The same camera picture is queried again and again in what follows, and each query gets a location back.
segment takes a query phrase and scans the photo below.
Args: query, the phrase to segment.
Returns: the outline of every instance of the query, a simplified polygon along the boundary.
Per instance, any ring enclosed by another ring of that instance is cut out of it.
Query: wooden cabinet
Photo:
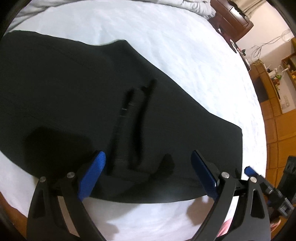
[[[271,99],[271,98],[276,97],[277,93],[274,89],[274,85],[272,84],[268,73],[267,72],[261,73],[260,78],[261,78],[262,83],[264,84],[268,98]]]
[[[271,104],[271,108],[274,116],[281,115],[281,112],[282,112],[281,106],[280,106],[279,100],[276,97],[270,99],[270,104]]]
[[[294,88],[296,90],[296,53],[291,54],[290,56],[282,59],[282,63],[283,63],[283,67],[284,69],[289,68],[289,70],[287,70],[287,74],[292,82],[292,84],[294,85]]]
[[[296,110],[277,116],[275,121],[279,141],[296,135]]]
[[[277,187],[283,176],[288,157],[296,156],[296,110],[282,113],[275,87],[262,64],[251,65],[249,73],[260,102],[265,124],[266,179]],[[284,222],[272,232],[272,237],[277,234],[283,224]]]

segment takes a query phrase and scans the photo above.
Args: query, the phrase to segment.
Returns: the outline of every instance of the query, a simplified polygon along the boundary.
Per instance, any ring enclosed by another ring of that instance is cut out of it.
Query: wooden drawer
[[[260,103],[263,120],[268,120],[273,118],[274,113],[269,100]]]

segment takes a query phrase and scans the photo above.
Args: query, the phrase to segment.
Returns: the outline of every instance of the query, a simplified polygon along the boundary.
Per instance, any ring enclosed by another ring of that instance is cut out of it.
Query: black cloth
[[[117,202],[204,195],[190,164],[195,149],[234,177],[242,169],[241,129],[209,113],[124,40],[90,46],[6,34],[0,136],[0,150],[38,178],[75,172],[103,150],[107,163],[91,196]]]

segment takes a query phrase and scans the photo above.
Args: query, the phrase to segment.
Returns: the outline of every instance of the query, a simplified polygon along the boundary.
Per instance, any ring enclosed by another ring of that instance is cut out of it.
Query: mattress
[[[265,174],[264,122],[248,72],[240,56],[201,16],[147,2],[92,0],[50,7],[14,30],[90,45],[127,40],[210,113],[239,126],[242,169],[251,166]],[[12,207],[27,216],[38,180],[3,154],[0,165],[0,191]],[[126,204],[86,198],[83,204],[107,240],[182,241],[198,230],[213,200],[204,196],[165,204]],[[236,204],[234,198],[226,220],[232,218]]]

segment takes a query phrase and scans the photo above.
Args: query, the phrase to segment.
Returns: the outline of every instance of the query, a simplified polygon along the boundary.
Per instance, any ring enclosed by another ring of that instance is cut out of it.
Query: power outlet
[[[286,103],[284,103],[284,104],[282,104],[281,105],[281,109],[283,110],[283,109],[286,109],[287,108],[287,104]]]
[[[286,95],[284,95],[284,100],[285,100],[285,103],[286,103],[287,107],[289,107],[290,102],[289,102],[288,97]]]

